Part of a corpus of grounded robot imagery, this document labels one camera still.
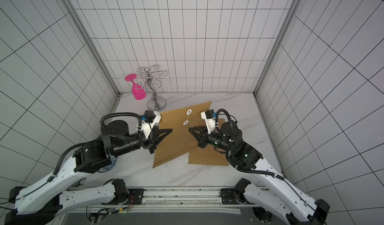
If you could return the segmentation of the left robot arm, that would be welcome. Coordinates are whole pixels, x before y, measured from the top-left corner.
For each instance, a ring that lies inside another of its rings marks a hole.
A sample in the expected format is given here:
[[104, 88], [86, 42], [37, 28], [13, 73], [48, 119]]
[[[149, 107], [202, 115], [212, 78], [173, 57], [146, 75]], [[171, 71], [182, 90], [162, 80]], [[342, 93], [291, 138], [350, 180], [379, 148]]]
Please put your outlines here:
[[142, 131], [129, 133], [125, 121], [115, 120], [101, 126], [101, 135], [87, 143], [78, 144], [65, 151], [55, 170], [29, 187], [15, 187], [10, 191], [9, 202], [15, 208], [6, 215], [6, 225], [45, 225], [56, 216], [68, 211], [92, 205], [131, 204], [124, 180], [78, 191], [68, 191], [75, 182], [85, 179], [100, 169], [111, 165], [112, 157], [148, 149], [151, 153], [168, 136], [172, 129], [149, 127], [149, 134]]

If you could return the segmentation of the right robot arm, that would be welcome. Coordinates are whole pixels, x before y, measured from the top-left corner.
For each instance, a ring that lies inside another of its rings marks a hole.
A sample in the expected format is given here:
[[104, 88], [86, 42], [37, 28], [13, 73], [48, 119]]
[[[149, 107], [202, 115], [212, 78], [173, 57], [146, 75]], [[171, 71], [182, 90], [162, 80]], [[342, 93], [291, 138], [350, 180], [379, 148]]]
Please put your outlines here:
[[283, 177], [263, 155], [243, 140], [242, 131], [233, 122], [225, 122], [220, 130], [209, 126], [189, 128], [200, 148], [208, 145], [225, 151], [229, 164], [240, 173], [250, 174], [267, 188], [264, 191], [248, 179], [240, 179], [234, 195], [241, 204], [258, 205], [287, 225], [324, 225], [330, 205], [315, 200]]

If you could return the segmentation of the brown file bag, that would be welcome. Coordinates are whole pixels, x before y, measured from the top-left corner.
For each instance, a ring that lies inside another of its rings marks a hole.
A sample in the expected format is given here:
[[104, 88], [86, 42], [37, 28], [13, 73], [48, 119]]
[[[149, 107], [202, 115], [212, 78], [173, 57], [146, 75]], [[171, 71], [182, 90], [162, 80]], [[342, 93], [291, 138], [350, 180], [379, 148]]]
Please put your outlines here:
[[189, 133], [189, 145], [193, 148], [189, 151], [188, 164], [208, 166], [229, 166], [224, 154], [215, 151], [214, 147], [207, 145], [205, 149], [198, 147], [198, 141]]
[[161, 113], [160, 129], [173, 131], [157, 146], [153, 167], [159, 167], [186, 153], [189, 153], [197, 140], [189, 132], [190, 128], [205, 126], [201, 113], [211, 108], [212, 102], [205, 102], [187, 108], [176, 109]]

